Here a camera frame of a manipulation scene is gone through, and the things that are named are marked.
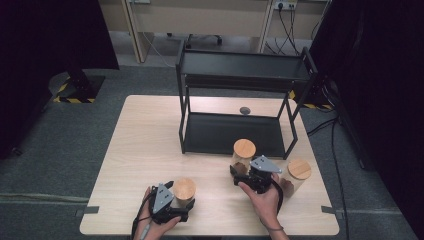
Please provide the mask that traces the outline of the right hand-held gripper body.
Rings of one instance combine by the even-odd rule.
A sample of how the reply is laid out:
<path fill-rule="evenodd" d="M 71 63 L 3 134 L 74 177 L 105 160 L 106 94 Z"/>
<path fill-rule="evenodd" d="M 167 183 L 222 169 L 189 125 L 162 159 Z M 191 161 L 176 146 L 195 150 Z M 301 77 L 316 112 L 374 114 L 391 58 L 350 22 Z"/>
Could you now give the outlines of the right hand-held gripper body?
<path fill-rule="evenodd" d="M 275 183 L 272 174 L 281 172 L 281 168 L 262 155 L 250 162 L 250 170 L 247 174 L 239 174 L 239 177 L 233 178 L 233 183 L 237 185 L 239 182 L 243 182 L 253 191 L 263 194 Z"/>

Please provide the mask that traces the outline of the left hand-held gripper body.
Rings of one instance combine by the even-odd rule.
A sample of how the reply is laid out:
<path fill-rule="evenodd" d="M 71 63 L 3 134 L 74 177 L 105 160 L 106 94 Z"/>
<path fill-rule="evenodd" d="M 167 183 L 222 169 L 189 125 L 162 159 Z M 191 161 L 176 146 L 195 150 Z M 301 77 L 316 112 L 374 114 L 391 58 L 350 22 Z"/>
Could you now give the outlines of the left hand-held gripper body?
<path fill-rule="evenodd" d="M 175 217 L 180 217 L 181 222 L 189 218 L 189 211 L 185 208 L 174 208 L 171 206 L 174 195 L 170 188 L 163 183 L 152 187 L 153 200 L 150 203 L 150 214 L 152 220 L 157 224 L 167 223 Z"/>

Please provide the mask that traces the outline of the white-sealed glass jar bamboo lid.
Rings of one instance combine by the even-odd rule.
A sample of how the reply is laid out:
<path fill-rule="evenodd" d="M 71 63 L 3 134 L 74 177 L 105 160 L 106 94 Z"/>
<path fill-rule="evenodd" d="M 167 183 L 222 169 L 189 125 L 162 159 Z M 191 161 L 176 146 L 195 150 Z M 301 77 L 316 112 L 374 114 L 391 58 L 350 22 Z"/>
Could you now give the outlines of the white-sealed glass jar bamboo lid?
<path fill-rule="evenodd" d="M 190 178 L 179 178 L 174 181 L 171 191 L 175 198 L 174 205 L 177 207 L 185 207 L 194 199 L 196 184 Z"/>

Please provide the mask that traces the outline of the yellow-sealed glass jar bamboo lid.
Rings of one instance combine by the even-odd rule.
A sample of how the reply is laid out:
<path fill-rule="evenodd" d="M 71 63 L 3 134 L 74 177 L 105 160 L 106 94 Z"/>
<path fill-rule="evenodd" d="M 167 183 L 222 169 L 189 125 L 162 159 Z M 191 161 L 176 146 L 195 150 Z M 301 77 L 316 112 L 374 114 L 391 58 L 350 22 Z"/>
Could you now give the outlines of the yellow-sealed glass jar bamboo lid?
<path fill-rule="evenodd" d="M 233 145 L 232 167 L 238 174 L 246 174 L 256 153 L 255 144 L 249 139 L 238 139 Z"/>

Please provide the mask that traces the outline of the glass jar wide-plank wooden lid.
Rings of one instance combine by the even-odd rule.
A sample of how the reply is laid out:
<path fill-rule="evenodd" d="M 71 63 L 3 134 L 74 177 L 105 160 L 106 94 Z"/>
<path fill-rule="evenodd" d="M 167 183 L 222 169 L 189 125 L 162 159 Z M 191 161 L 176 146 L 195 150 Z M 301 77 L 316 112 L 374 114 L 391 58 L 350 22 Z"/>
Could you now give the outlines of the glass jar wide-plank wooden lid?
<path fill-rule="evenodd" d="M 300 186 L 311 176 L 312 170 L 306 160 L 291 160 L 280 177 L 280 186 L 285 197 L 292 197 Z"/>

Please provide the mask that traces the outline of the person's left hand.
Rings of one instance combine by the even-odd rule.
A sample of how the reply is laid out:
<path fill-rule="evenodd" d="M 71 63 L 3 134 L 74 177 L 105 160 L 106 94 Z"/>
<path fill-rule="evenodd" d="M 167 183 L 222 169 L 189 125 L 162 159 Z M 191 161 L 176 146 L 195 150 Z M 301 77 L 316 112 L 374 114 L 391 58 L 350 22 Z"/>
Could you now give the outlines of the person's left hand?
<path fill-rule="evenodd" d="M 137 226 L 132 240 L 160 240 L 160 238 L 169 230 L 174 228 L 180 221 L 180 217 L 175 217 L 164 224 L 155 223 L 149 212 L 149 194 L 151 188 L 145 191 L 142 205 L 143 207 L 137 214 Z"/>

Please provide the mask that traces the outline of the person's right hand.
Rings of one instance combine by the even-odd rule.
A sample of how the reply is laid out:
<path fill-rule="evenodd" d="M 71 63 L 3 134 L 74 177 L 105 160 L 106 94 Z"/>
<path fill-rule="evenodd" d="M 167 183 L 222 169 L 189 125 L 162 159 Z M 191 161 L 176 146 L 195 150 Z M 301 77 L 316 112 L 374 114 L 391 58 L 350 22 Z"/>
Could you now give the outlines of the person's right hand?
<path fill-rule="evenodd" d="M 268 226 L 270 228 L 278 228 L 281 226 L 277 218 L 277 207 L 280 198 L 278 191 L 274 186 L 270 187 L 268 191 L 263 194 L 256 193 L 243 182 L 239 182 L 238 186 L 249 197 L 255 213 L 264 226 Z"/>

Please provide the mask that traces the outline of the grey tape strip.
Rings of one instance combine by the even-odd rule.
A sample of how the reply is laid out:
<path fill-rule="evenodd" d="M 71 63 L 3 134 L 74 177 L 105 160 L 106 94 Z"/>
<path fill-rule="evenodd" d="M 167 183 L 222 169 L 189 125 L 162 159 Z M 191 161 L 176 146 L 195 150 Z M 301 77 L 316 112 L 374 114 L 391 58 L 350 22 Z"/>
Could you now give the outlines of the grey tape strip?
<path fill-rule="evenodd" d="M 323 213 L 327 213 L 327 214 L 333 214 L 336 216 L 337 219 L 344 219 L 344 214 L 343 211 L 337 211 L 336 209 L 334 209 L 333 207 L 329 207 L 329 206 L 321 206 L 321 211 Z"/>
<path fill-rule="evenodd" d="M 84 209 L 78 209 L 75 212 L 76 217 L 83 217 L 85 214 L 97 214 L 99 206 L 86 206 Z"/>

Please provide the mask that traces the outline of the yellow black striped tape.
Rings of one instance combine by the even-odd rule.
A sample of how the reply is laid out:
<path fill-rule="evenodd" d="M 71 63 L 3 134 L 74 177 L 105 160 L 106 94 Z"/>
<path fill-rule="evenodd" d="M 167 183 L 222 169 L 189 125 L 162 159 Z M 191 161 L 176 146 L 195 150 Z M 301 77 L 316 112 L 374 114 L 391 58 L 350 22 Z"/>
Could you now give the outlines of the yellow black striped tape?
<path fill-rule="evenodd" d="M 295 100 L 296 93 L 294 90 L 289 92 L 289 98 L 292 100 Z M 311 104 L 311 103 L 304 103 L 303 107 L 310 108 L 310 109 L 319 109 L 319 110 L 334 110 L 333 106 L 330 104 L 323 104 L 323 105 L 317 105 L 317 104 Z"/>

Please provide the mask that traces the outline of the black stand base striped tape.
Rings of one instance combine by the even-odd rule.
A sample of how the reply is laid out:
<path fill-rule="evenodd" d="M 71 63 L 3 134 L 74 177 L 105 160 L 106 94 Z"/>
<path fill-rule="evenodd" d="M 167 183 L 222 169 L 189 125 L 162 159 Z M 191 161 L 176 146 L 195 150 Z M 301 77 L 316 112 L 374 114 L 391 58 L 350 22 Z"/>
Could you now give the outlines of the black stand base striped tape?
<path fill-rule="evenodd" d="M 105 80 L 101 75 L 83 74 L 79 79 L 68 74 L 54 97 L 54 102 L 62 103 L 93 103 Z"/>

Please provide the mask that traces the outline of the black curtain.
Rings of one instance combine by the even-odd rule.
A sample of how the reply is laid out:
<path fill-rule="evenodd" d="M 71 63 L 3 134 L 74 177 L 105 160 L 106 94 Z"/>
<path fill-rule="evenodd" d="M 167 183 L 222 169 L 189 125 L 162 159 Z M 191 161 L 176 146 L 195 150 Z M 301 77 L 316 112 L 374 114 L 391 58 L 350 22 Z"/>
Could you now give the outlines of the black curtain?
<path fill-rule="evenodd" d="M 51 96 L 52 77 L 87 88 L 86 69 L 117 67 L 99 0 L 0 0 L 0 160 Z"/>
<path fill-rule="evenodd" d="M 360 154 L 424 240 L 424 0 L 332 0 L 310 53 Z"/>

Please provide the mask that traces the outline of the white power strip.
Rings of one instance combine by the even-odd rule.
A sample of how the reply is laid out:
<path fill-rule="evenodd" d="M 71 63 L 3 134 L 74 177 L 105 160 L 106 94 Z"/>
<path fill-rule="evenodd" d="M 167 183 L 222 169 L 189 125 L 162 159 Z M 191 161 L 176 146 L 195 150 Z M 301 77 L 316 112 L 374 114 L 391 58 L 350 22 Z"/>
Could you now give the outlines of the white power strip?
<path fill-rule="evenodd" d="M 293 11 L 296 9 L 298 0 L 275 0 L 275 10 Z"/>

